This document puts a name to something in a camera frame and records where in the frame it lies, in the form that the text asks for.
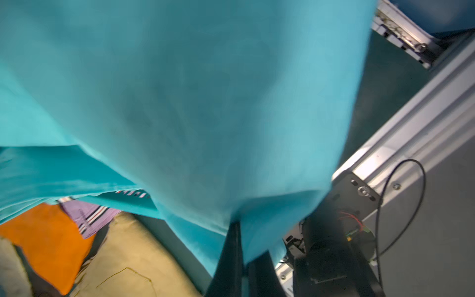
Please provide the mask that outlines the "turquoise pants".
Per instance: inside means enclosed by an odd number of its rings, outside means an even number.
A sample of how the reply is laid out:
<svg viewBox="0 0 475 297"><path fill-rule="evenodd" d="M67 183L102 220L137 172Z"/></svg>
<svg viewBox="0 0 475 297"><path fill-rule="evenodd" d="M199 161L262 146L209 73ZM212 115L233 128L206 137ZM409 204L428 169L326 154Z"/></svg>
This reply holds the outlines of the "turquoise pants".
<svg viewBox="0 0 475 297"><path fill-rule="evenodd" d="M148 192L214 274L327 195L376 1L2 1L1 221L64 196Z"/></svg>

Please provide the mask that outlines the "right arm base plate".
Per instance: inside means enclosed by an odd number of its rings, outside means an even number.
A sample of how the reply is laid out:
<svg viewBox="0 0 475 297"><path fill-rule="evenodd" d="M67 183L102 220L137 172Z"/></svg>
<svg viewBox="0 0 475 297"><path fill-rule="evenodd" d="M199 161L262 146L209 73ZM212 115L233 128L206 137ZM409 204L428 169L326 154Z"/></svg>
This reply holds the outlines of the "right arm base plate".
<svg viewBox="0 0 475 297"><path fill-rule="evenodd" d="M362 221L377 210L380 195L353 172L345 170L332 182L327 194L345 233L362 231Z"/></svg>

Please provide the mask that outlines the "khaki pants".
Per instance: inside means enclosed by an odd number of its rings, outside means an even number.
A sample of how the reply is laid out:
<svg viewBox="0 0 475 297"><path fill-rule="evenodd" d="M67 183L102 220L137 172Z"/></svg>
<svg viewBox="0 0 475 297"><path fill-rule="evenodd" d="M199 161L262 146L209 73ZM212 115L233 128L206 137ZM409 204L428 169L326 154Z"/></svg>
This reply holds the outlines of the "khaki pants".
<svg viewBox="0 0 475 297"><path fill-rule="evenodd" d="M73 297L197 297L174 257L131 214L120 213L75 280Z"/></svg>

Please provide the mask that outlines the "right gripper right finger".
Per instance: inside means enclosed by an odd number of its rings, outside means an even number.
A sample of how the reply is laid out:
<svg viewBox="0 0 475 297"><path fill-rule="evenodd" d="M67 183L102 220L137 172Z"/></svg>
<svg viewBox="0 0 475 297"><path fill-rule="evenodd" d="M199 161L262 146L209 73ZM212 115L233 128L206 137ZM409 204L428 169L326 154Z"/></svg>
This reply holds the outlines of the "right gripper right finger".
<svg viewBox="0 0 475 297"><path fill-rule="evenodd" d="M250 297L285 297L270 253L267 251L247 265Z"/></svg>

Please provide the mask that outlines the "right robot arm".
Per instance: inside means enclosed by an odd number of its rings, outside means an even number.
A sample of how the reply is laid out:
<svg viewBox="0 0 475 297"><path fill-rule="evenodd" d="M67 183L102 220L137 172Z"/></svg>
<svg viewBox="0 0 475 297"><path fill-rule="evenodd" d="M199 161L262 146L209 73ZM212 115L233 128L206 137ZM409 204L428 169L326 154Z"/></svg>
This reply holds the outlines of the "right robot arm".
<svg viewBox="0 0 475 297"><path fill-rule="evenodd" d="M303 223L306 252L294 260L296 297L382 297L384 291L356 244L348 241L341 220L319 207ZM269 252L245 264L241 225L226 235L208 297L284 297Z"/></svg>

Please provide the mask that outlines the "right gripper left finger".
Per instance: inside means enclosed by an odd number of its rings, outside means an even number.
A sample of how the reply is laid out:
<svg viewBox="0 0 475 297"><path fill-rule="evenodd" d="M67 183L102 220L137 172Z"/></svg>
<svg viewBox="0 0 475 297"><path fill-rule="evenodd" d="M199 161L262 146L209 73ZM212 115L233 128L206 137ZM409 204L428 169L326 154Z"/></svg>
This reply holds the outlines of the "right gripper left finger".
<svg viewBox="0 0 475 297"><path fill-rule="evenodd" d="M243 256L241 226L233 222L227 232L215 275L205 297L241 297Z"/></svg>

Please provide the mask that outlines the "purple pants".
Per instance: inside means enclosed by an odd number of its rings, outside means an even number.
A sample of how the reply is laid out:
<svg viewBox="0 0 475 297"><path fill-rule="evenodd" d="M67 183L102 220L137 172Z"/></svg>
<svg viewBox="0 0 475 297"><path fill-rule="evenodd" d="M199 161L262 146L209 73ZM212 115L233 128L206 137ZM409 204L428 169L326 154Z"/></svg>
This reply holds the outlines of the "purple pants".
<svg viewBox="0 0 475 297"><path fill-rule="evenodd" d="M119 198L148 199L150 198L150 195L140 189L136 191L122 190L103 193L99 196L93 196L93 198L115 200ZM95 235L104 226L108 225L117 214L121 213L121 211L117 209L91 204L89 202L84 202L83 199L75 199L72 197L60 198L57 202L69 218L77 225L79 233L83 239L88 239L92 235Z"/></svg>

